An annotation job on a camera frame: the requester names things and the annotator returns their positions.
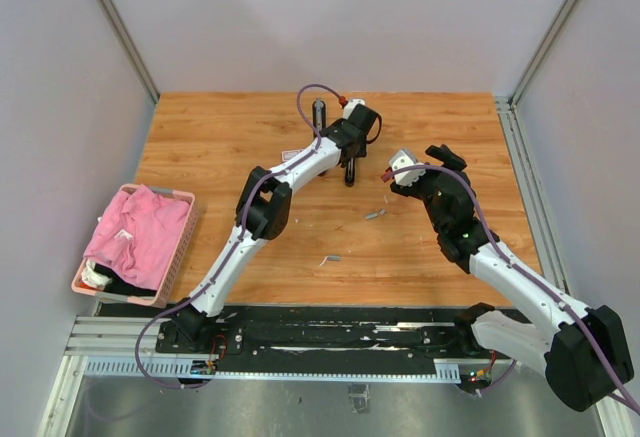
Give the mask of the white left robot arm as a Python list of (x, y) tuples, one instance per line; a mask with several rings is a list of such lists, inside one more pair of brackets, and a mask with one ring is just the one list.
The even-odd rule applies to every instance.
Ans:
[(250, 172), (226, 244), (171, 317), (183, 345), (195, 353), (210, 348), (215, 320), (231, 288), (253, 257), (285, 230), (296, 192), (320, 174), (365, 156), (366, 147), (375, 141), (368, 134), (381, 126), (381, 116), (357, 100), (346, 105), (341, 118), (317, 131), (302, 152), (283, 164)]

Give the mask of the black stapler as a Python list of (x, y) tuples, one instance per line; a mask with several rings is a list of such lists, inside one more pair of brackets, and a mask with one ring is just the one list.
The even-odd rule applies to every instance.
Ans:
[(326, 127), (326, 103), (321, 98), (312, 104), (312, 117), (314, 127), (321, 132)]
[(353, 187), (356, 182), (356, 158), (351, 158), (345, 166), (344, 183), (347, 187)]

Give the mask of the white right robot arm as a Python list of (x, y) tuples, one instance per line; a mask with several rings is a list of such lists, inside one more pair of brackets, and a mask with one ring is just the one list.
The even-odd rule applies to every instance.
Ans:
[(446, 145), (431, 146), (438, 165), (401, 149), (382, 179), (393, 193), (425, 207), (442, 254), (487, 283), (527, 318), (517, 322), (479, 303), (456, 322), (455, 349), (466, 357), (493, 350), (538, 372), (569, 408), (585, 411), (605, 397), (639, 410), (626, 389), (634, 377), (624, 326), (606, 305), (593, 308), (524, 264), (493, 233), (465, 173), (465, 161)]

